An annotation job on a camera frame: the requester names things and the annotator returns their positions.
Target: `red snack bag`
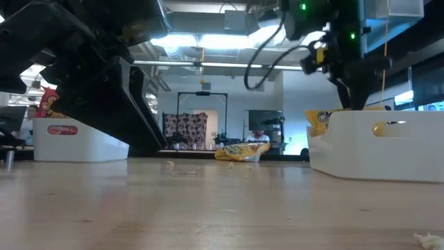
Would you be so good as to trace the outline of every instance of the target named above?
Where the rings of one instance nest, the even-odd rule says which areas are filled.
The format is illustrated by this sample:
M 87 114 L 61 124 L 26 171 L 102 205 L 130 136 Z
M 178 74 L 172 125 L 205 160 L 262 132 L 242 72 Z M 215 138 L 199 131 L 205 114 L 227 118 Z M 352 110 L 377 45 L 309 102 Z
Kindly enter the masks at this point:
M 66 115 L 61 113 L 53 112 L 51 110 L 51 105 L 59 99 L 59 96 L 56 93 L 56 90 L 53 90 L 49 87 L 43 87 L 44 94 L 42 96 L 42 100 L 40 101 L 39 111 L 37 112 L 37 117 L 41 118 L 67 118 Z

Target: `crumb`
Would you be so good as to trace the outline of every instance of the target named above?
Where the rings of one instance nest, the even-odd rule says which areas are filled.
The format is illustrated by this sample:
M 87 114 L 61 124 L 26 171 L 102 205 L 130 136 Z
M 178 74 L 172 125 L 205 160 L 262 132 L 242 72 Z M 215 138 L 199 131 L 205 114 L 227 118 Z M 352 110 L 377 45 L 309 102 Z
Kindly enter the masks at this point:
M 199 230 L 197 230 L 196 233 L 197 233 L 197 234 L 199 234 L 199 233 L 203 233 L 203 232 L 205 232 L 206 230 L 208 230 L 210 227 L 211 227 L 211 225 L 204 226 L 204 227 L 200 228 Z

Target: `computer monitor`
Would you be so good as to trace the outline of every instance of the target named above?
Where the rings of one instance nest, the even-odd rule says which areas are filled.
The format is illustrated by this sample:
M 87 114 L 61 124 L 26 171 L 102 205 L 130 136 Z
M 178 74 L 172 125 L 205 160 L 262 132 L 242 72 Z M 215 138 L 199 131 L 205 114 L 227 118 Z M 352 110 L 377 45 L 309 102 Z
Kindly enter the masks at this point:
M 20 131 L 26 109 L 26 106 L 0 107 L 0 128 L 9 133 Z

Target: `wall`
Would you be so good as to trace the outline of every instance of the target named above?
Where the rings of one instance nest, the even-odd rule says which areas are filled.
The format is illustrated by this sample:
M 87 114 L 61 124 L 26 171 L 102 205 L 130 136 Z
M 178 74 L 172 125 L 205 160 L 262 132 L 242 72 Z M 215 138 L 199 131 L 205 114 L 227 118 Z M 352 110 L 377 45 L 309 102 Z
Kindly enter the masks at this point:
M 341 102 L 336 87 L 321 73 L 284 72 L 283 84 L 285 154 L 299 155 L 308 147 L 305 111 L 341 108 Z

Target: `yellow chip bag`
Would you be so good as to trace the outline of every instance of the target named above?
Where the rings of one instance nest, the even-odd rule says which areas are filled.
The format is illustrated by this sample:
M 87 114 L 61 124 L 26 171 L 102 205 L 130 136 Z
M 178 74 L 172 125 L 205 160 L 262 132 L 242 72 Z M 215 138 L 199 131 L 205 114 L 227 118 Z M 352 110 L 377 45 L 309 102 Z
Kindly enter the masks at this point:
M 306 110 L 305 116 L 307 116 L 307 119 L 309 123 L 311 124 L 312 129 L 310 130 L 310 136 L 318 136 L 318 135 L 324 135 L 327 133 L 328 130 L 328 122 L 330 120 L 330 115 L 335 112 L 341 112 L 341 111 L 349 111 L 350 109 L 334 109 L 334 110 Z M 384 110 L 384 108 L 380 107 L 365 107 L 364 110 Z M 376 135 L 382 134 L 383 128 L 381 127 L 381 124 L 378 123 L 375 125 L 375 128 L 373 128 L 373 131 Z
M 343 109 L 336 110 L 306 110 L 305 115 L 307 116 L 308 122 L 313 128 L 311 130 L 311 136 L 324 135 L 327 133 L 328 121 L 330 120 L 330 115 L 335 112 L 346 111 Z
M 269 143 L 241 143 L 225 146 L 214 154 L 217 160 L 258 162 L 261 155 L 270 149 Z

